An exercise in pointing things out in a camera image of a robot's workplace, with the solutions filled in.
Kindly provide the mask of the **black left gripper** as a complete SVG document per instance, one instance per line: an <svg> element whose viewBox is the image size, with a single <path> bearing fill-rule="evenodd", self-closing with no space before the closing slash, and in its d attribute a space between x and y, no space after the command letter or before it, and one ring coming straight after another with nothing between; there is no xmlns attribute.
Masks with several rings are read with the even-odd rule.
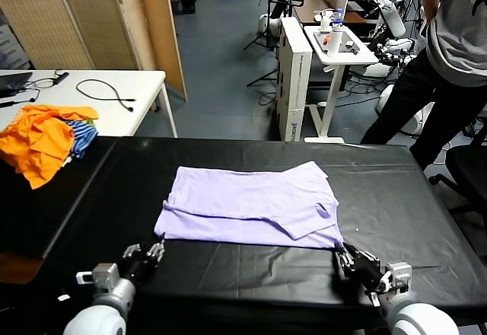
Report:
<svg viewBox="0 0 487 335"><path fill-rule="evenodd" d="M123 278L134 284L147 281L164 255L164 239L152 244L147 253L140 244L131 244L123 252Z"/></svg>

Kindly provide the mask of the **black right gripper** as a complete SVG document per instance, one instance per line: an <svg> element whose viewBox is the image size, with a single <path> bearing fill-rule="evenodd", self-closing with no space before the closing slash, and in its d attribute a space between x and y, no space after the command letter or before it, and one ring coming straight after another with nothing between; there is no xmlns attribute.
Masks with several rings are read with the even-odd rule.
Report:
<svg viewBox="0 0 487 335"><path fill-rule="evenodd" d="M344 274L361 283L366 289L376 289L383 276L380 260L370 252L359 250L352 244L344 243L344 248L346 250L339 252L339 262Z"/></svg>

